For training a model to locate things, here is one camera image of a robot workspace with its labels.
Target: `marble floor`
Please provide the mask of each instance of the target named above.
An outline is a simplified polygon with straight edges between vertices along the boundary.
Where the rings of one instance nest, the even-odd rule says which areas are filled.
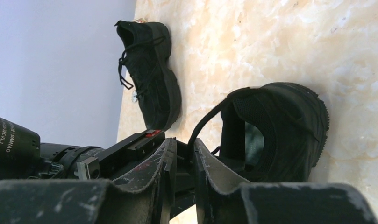
[[[137,0],[136,18],[171,32],[170,67],[183,107],[167,136],[188,141],[197,122],[234,89],[290,81],[319,93],[330,114],[312,182],[355,186],[378,216],[378,0]],[[145,129],[124,90],[119,140]],[[200,134],[220,142],[215,117]],[[171,223],[196,223],[191,208]]]

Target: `shoe insole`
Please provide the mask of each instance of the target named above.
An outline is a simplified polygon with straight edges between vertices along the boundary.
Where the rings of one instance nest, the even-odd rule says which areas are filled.
[[[264,137],[258,128],[245,122],[245,163],[255,166],[264,147]]]

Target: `white wall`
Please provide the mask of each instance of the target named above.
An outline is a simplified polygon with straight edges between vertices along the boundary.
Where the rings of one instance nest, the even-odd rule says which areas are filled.
[[[135,0],[0,0],[0,116],[42,142],[116,142],[123,44]]]

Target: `shoe sole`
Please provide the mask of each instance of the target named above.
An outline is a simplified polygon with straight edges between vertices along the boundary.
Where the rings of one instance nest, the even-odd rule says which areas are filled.
[[[159,22],[147,22],[146,25],[152,29],[153,38],[165,36],[165,40],[155,47],[155,51],[163,71],[168,99],[170,101],[170,115],[168,116],[165,127],[162,129],[166,131],[171,128],[172,124],[178,119],[182,106],[182,95],[175,74],[167,67],[167,60],[171,55],[171,37],[168,28]]]
[[[325,147],[327,131],[329,130],[329,114],[325,103],[318,98],[318,94],[311,89],[296,83],[272,83],[265,85],[278,87],[287,96],[290,93],[299,96],[295,101],[298,108],[303,111],[306,126],[313,131],[318,140],[316,149],[311,153],[311,165],[315,167]]]

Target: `shoe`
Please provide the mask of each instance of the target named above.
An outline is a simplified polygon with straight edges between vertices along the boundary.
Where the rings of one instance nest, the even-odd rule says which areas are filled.
[[[120,82],[127,89],[135,86],[147,129],[167,130],[177,120],[182,97],[174,73],[167,67],[171,54],[168,28],[159,22],[116,23],[125,50],[119,59]],[[126,66],[134,85],[121,74]]]
[[[235,172],[253,182],[308,180],[329,129],[328,111],[315,92],[294,83],[236,90],[201,120],[188,148],[218,111],[221,146],[212,153],[220,151],[221,161],[242,162]]]

